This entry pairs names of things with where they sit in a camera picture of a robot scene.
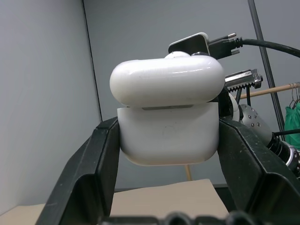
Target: cardboard surface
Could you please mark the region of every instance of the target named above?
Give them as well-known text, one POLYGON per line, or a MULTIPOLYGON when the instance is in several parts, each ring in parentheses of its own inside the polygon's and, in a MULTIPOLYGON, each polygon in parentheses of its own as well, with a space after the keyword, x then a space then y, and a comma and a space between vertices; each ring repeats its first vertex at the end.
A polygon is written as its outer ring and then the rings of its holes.
POLYGON ((0 216, 0 225, 34 225, 44 205, 17 206, 0 216))
MULTIPOLYGON (((17 206, 0 216, 0 225, 34 225, 44 205, 17 206)), ((111 216, 165 218, 175 211, 191 218, 204 215, 224 218, 228 214, 212 183, 206 179, 115 193, 111 216)))

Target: wooden dowel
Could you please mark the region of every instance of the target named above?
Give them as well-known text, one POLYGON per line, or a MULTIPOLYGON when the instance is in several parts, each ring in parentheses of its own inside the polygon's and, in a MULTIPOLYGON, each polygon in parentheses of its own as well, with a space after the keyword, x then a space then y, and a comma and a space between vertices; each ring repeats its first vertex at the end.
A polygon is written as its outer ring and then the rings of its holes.
MULTIPOLYGON (((284 90, 290 90, 290 89, 298 88, 298 87, 300 87, 299 83, 291 83, 291 85, 287 84, 287 85, 283 85, 283 86, 279 86, 279 87, 275 87, 275 88, 269 88, 267 90, 250 92, 250 97, 266 95, 266 94, 280 92, 280 91, 284 91, 284 90)), ((242 94, 240 98, 245 99, 245 98, 247 98, 247 95, 242 94)))
POLYGON ((191 170, 189 168, 189 165, 185 165, 184 168, 186 170, 187 180, 192 181, 193 179, 192 179, 192 174, 191 174, 191 170))

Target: green bag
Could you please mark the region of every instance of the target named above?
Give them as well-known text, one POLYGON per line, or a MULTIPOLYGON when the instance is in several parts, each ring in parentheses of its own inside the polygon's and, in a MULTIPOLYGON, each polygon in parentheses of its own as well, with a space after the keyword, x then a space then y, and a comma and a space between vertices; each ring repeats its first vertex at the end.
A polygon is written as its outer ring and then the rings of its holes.
MULTIPOLYGON (((285 130, 300 129, 300 103, 294 109, 286 107, 285 130)), ((300 134, 286 135, 285 141, 300 150, 300 134)))

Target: gray wall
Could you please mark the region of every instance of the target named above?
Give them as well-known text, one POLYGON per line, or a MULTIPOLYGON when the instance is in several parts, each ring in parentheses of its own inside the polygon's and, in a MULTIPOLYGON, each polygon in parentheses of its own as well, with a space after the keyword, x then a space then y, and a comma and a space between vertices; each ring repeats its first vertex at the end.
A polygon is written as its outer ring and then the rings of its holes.
POLYGON ((45 203, 100 122, 80 0, 0 1, 0 214, 45 203))
MULTIPOLYGON (((256 0, 255 4, 264 39, 300 49, 300 1, 256 0)), ((267 52, 276 86, 300 82, 299 58, 272 49, 267 49, 267 52)), ((285 107, 292 100, 292 91, 279 92, 278 97, 285 116, 285 107)))
MULTIPOLYGON (((109 88, 110 74, 119 63, 165 57, 171 42, 201 31, 206 32, 210 39, 233 32, 245 38, 256 38, 247 0, 86 0, 85 7, 103 120, 116 116, 116 109, 123 107, 109 88)), ((278 14, 268 12, 264 15, 268 16, 273 18, 278 14)), ((265 78, 259 48, 245 46, 240 51, 238 55, 220 60, 225 72, 230 74, 257 68, 265 78)), ((291 71, 287 75, 291 76, 290 80, 274 69, 278 85, 297 81, 297 76, 291 71)), ((283 100, 284 108, 286 98, 280 94, 280 100, 283 100)), ((277 131, 270 96, 252 98, 252 105, 271 129, 277 131)), ((204 163, 191 166, 191 170, 194 179, 209 178, 213 184, 225 183, 217 154, 204 163)), ((121 154, 116 188, 156 186, 183 180, 186 180, 183 166, 142 167, 130 163, 121 154)))

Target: serrated metal part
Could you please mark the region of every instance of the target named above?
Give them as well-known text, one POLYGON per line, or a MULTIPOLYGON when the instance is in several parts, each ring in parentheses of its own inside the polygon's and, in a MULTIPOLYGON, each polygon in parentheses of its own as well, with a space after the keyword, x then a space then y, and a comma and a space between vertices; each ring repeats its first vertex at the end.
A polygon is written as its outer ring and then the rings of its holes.
POLYGON ((246 88, 248 86, 255 89, 262 86, 263 77, 258 74, 257 69, 243 70, 225 77, 225 85, 229 92, 236 91, 239 88, 246 88))

